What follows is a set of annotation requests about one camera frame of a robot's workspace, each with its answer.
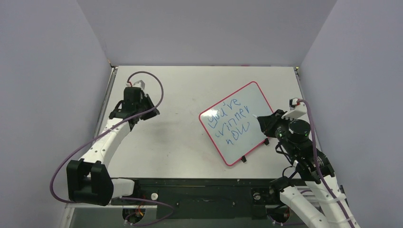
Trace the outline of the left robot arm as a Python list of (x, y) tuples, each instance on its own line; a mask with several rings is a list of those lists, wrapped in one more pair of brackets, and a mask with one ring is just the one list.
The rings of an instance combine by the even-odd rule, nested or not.
[(129, 204), (141, 200), (142, 191), (135, 181), (111, 178), (108, 165), (123, 139), (140, 120), (159, 115), (142, 87), (126, 87), (124, 97), (109, 115), (99, 138), (79, 160), (67, 164), (68, 197), (74, 203), (106, 206), (123, 197)]

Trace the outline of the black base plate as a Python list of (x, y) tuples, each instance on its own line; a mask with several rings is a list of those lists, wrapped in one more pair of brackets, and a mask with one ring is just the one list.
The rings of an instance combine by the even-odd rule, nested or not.
[(157, 218), (174, 207), (173, 219), (233, 219), (271, 216), (278, 222), (289, 218), (291, 210), (279, 199), (283, 180), (275, 179), (162, 179), (142, 178), (134, 181), (131, 195), (113, 199), (113, 205), (137, 205), (140, 212), (156, 200)]

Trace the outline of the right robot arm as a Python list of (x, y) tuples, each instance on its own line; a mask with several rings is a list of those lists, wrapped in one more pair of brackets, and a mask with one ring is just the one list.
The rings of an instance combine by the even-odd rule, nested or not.
[(303, 195), (290, 177), (280, 177), (270, 183), (269, 199), (288, 206), (309, 228), (359, 227), (329, 159), (309, 138), (310, 124), (301, 119), (283, 118), (284, 114), (277, 110), (268, 116), (258, 116), (257, 121), (266, 136), (278, 139), (276, 151), (289, 160), (319, 207)]

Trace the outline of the pink framed whiteboard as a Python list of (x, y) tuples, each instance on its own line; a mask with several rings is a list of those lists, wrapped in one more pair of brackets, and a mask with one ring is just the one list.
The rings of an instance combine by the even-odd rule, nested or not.
[(251, 81), (201, 112), (198, 118), (224, 163), (232, 166), (266, 139), (252, 114), (272, 113), (260, 86)]

